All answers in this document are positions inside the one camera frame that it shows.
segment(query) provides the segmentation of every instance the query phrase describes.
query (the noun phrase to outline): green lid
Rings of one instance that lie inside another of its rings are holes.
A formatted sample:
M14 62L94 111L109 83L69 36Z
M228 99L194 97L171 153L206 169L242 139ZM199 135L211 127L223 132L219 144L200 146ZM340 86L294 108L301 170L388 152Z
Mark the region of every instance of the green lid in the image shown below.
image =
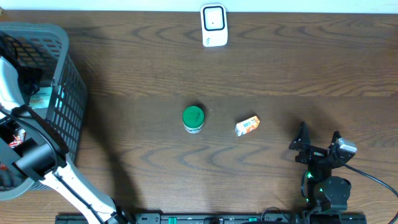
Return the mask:
M182 113L182 121L188 128L199 128L205 122L205 114L197 106L190 106Z

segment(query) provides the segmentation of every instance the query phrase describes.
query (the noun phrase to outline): white background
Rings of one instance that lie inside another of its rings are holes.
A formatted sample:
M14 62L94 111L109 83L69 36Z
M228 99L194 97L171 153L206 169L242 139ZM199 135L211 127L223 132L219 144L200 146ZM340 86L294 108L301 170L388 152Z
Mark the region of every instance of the white background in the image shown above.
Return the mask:
M398 13L398 0L219 0L229 12ZM0 0L3 9L188 11L206 0Z

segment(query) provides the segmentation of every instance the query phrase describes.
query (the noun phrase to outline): basket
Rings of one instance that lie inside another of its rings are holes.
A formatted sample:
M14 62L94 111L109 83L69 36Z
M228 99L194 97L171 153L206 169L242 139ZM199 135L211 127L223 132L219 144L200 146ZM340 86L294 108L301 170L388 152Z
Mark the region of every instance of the basket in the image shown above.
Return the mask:
M23 66L40 68L40 87L52 87L48 108L34 110L65 140L74 162L87 102L87 88L68 55L69 38L58 26L0 22L0 35L17 49ZM0 200L9 200L26 190L48 189L26 179L19 186L0 186Z

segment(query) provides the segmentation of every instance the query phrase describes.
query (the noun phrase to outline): wooden table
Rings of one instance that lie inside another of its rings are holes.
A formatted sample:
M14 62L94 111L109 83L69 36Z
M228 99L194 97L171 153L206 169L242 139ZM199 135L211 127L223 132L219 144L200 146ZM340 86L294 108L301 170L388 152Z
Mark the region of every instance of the wooden table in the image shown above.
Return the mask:
M204 48L199 13L6 11L54 23L90 91L77 166L132 212L262 212L305 206L305 165L288 150L305 120L316 146L333 131L358 146L349 162L398 188L398 16L228 14L225 47ZM186 106L206 108L188 134ZM258 130L234 125L258 114ZM398 200L339 168L350 212L387 223ZM1 223L53 223L77 210L53 191L0 203Z

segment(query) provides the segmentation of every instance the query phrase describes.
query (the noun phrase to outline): orange and white package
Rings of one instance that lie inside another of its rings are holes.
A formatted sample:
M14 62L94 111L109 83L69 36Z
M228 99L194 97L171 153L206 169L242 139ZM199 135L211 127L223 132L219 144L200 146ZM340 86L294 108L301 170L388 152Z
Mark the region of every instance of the orange and white package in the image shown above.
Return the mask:
M238 136L243 134L247 134L253 130L255 130L260 124L260 120L257 116L253 116L247 120L239 122L236 124L235 132Z

